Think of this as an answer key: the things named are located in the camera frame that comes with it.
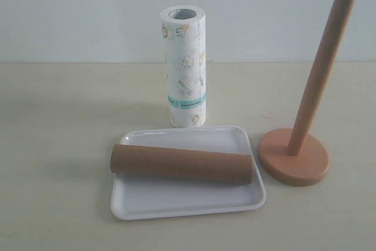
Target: white tray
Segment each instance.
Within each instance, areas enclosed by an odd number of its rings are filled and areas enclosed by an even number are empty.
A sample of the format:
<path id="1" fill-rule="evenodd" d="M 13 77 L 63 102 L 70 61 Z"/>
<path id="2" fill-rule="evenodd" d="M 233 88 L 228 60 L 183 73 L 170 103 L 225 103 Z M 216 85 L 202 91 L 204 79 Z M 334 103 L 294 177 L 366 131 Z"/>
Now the white tray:
<path id="1" fill-rule="evenodd" d="M 130 132 L 121 144 L 251 154 L 249 185 L 126 176 L 116 173 L 112 213 L 123 220 L 238 212 L 260 208 L 265 188 L 246 132 L 237 126 L 202 126 Z"/>

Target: paper towel roll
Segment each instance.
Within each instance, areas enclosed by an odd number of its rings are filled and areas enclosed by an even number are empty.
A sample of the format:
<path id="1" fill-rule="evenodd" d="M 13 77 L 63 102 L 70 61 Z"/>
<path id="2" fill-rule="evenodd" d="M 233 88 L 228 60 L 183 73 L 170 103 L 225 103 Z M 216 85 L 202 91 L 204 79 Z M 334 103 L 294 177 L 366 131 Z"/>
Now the paper towel roll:
<path id="1" fill-rule="evenodd" d="M 173 6 L 160 14 L 167 72 L 167 101 L 175 127 L 202 126 L 206 119 L 205 13 Z"/>

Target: holder base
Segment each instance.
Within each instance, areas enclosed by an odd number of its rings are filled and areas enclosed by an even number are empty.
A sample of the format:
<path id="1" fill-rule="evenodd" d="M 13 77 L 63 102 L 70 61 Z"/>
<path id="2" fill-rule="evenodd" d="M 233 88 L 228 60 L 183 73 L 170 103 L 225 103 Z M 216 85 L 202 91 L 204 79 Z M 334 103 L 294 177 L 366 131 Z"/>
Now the holder base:
<path id="1" fill-rule="evenodd" d="M 298 156 L 287 153 L 292 129 L 275 129 L 264 135 L 258 147 L 262 167 L 272 177 L 291 186 L 309 186 L 321 181 L 329 165 L 325 147 L 307 135 Z"/>

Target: paper towel tube core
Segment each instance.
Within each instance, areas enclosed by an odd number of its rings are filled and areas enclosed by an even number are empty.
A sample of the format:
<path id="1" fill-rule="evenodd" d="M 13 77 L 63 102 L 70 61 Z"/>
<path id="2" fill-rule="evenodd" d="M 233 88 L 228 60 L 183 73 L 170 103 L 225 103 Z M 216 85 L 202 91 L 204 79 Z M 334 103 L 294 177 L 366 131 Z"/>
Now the paper towel tube core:
<path id="1" fill-rule="evenodd" d="M 196 12 L 191 9 L 176 9 L 169 13 L 169 16 L 175 20 L 187 20 L 196 17 Z"/>

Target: cardboard tube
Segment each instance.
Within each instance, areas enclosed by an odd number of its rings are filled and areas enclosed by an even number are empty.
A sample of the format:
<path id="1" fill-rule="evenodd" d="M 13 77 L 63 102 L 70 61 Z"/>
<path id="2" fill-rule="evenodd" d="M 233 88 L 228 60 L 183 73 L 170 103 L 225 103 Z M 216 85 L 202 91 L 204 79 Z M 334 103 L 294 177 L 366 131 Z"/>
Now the cardboard tube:
<path id="1" fill-rule="evenodd" d="M 248 184 L 252 180 L 250 155 L 116 144 L 113 173 Z"/>

